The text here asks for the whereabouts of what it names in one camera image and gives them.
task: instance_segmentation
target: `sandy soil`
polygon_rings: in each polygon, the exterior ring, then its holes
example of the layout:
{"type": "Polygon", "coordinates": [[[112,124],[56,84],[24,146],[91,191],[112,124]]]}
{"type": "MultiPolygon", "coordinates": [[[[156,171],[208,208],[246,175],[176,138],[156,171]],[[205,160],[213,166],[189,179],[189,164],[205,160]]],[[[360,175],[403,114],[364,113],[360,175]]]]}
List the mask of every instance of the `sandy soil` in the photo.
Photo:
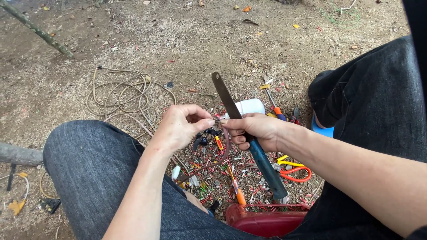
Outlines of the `sandy soil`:
{"type": "MultiPolygon", "coordinates": [[[[0,76],[3,81],[0,141],[40,150],[49,132],[63,122],[103,120],[85,105],[93,76],[86,68],[102,65],[133,69],[149,73],[154,82],[162,85],[173,81],[171,91],[178,103],[195,103],[212,113],[211,109],[222,110],[217,97],[203,96],[216,92],[211,84],[212,72],[221,73],[236,101],[257,97],[271,112],[268,96],[259,90],[263,76],[268,76],[275,79],[272,83],[275,102],[284,112],[291,112],[298,106],[302,125],[310,126],[311,110],[306,92],[316,74],[337,68],[409,33],[398,0],[380,4],[374,0],[358,0],[354,11],[341,17],[333,13],[330,1],[323,0],[304,0],[290,5],[273,0],[234,3],[204,0],[204,7],[197,1],[188,5],[190,1],[154,0],[146,6],[141,0],[113,0],[101,8],[95,8],[92,2],[64,1],[63,9],[61,2],[52,0],[12,2],[21,11],[28,12],[29,18],[45,30],[56,33],[55,39],[66,43],[75,54],[75,58],[66,59],[19,21],[0,11],[0,76]],[[41,4],[50,10],[43,10],[41,4]],[[233,10],[234,5],[240,9],[233,10]],[[249,5],[251,11],[241,11],[249,5]],[[242,24],[243,19],[250,19],[259,26],[242,24]],[[189,93],[188,89],[198,92],[189,93]]],[[[339,8],[347,7],[351,1],[338,0],[334,4],[339,8]]],[[[129,76],[99,75],[96,83],[123,81],[129,76]]],[[[147,117],[156,122],[173,101],[158,86],[148,93],[153,106],[147,111],[147,117]]],[[[130,105],[129,109],[136,109],[136,105],[130,105]]],[[[140,115],[135,116],[145,121],[140,115]]],[[[126,118],[115,118],[111,123],[134,137],[142,133],[136,123],[126,118]]],[[[139,140],[147,143],[148,138],[139,140]]],[[[215,152],[213,148],[207,154],[215,152]]],[[[178,156],[188,163],[198,158],[197,153],[188,148],[178,156]]],[[[232,151],[231,157],[244,157],[242,162],[250,160],[248,154],[240,151],[232,151]]],[[[0,176],[7,175],[9,169],[9,165],[0,164],[0,176]]],[[[0,210],[3,229],[0,238],[53,239],[58,227],[58,239],[74,238],[62,208],[54,215],[37,208],[38,199],[43,197],[38,188],[43,168],[18,166],[17,172],[20,171],[29,174],[29,200],[18,216],[14,217],[7,208],[0,210]]],[[[199,177],[210,186],[217,179],[223,184],[213,188],[211,196],[229,199],[229,177],[219,171],[199,177]]],[[[258,187],[259,180],[260,176],[254,172],[240,179],[247,198],[252,194],[251,187],[258,187]]],[[[0,182],[1,189],[6,188],[6,182],[0,182]]],[[[312,193],[320,182],[320,177],[313,176],[309,182],[289,186],[290,202],[297,203],[300,197],[308,200],[310,197],[305,195],[312,193]]],[[[16,177],[12,186],[11,192],[0,194],[5,206],[10,199],[19,199],[25,193],[22,179],[16,177]]],[[[49,178],[44,187],[55,195],[49,178]]],[[[254,200],[264,198],[261,194],[254,200]]],[[[223,201],[216,215],[218,219],[223,220],[220,214],[227,205],[228,202],[223,201]]]]}

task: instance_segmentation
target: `left hand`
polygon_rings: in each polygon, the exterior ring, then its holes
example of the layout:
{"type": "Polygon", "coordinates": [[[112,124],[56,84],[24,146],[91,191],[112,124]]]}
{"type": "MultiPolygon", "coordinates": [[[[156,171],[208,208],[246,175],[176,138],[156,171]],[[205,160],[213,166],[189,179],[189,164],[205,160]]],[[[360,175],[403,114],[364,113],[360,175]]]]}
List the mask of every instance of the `left hand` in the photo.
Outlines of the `left hand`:
{"type": "Polygon", "coordinates": [[[185,148],[198,132],[214,124],[212,116],[197,105],[172,105],[163,115],[149,146],[164,149],[172,155],[185,148]]]}

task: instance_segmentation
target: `fingernail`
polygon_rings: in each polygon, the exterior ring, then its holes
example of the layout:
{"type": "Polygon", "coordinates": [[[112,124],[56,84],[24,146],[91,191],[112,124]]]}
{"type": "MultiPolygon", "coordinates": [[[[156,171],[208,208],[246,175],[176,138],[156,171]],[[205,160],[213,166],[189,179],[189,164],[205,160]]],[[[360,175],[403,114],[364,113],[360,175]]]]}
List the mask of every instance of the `fingernail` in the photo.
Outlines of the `fingernail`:
{"type": "Polygon", "coordinates": [[[208,120],[208,123],[209,123],[209,125],[210,125],[210,126],[213,126],[213,125],[215,124],[215,120],[213,120],[213,119],[209,119],[209,120],[208,120]]]}

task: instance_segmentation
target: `leg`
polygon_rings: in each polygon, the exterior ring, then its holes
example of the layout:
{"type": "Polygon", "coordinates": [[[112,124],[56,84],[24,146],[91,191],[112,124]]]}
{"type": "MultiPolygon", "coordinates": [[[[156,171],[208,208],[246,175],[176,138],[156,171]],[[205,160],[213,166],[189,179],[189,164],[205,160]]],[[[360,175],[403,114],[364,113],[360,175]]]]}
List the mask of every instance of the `leg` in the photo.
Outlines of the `leg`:
{"type": "MultiPolygon", "coordinates": [[[[103,237],[143,150],[131,136],[101,121],[68,122],[50,134],[44,148],[44,165],[77,239],[103,237]]],[[[257,238],[204,213],[187,201],[183,191],[167,176],[162,187],[160,237],[257,238]]]]}
{"type": "MultiPolygon", "coordinates": [[[[422,94],[411,37],[323,72],[309,87],[319,122],[335,126],[334,138],[417,161],[427,156],[422,94]]],[[[327,182],[301,226],[287,237],[304,231],[315,232],[314,238],[401,238],[327,182]]]]}

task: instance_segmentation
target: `blue handle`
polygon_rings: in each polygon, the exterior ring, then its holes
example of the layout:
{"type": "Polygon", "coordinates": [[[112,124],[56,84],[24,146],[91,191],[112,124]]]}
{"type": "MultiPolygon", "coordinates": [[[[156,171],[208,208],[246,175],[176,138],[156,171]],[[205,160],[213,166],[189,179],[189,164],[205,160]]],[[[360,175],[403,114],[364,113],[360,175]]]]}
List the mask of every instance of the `blue handle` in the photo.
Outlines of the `blue handle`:
{"type": "Polygon", "coordinates": [[[249,150],[254,157],[255,163],[258,166],[258,169],[261,171],[268,185],[270,186],[271,191],[273,192],[273,199],[281,199],[288,195],[288,192],[283,186],[280,177],[277,175],[273,166],[267,158],[263,148],[259,144],[258,140],[254,138],[249,142],[249,150]]]}
{"type": "Polygon", "coordinates": [[[286,119],[286,117],[283,114],[277,114],[277,118],[280,120],[283,120],[285,122],[287,122],[288,120],[286,119]]]}

